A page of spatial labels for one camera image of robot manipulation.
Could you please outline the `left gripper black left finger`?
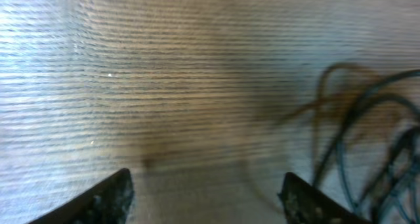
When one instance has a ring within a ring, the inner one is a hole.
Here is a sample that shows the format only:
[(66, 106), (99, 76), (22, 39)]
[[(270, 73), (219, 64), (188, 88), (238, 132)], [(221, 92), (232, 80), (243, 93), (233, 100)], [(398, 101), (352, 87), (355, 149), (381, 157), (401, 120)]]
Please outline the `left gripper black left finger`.
[(30, 224), (125, 224), (134, 194), (131, 172), (123, 168)]

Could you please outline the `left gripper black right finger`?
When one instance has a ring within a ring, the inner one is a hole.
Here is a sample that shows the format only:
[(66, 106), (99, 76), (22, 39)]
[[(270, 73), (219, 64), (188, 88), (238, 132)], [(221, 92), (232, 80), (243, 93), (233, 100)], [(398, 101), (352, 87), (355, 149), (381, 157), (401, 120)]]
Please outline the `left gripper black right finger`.
[(288, 224), (371, 224), (291, 172), (286, 173), (278, 198)]

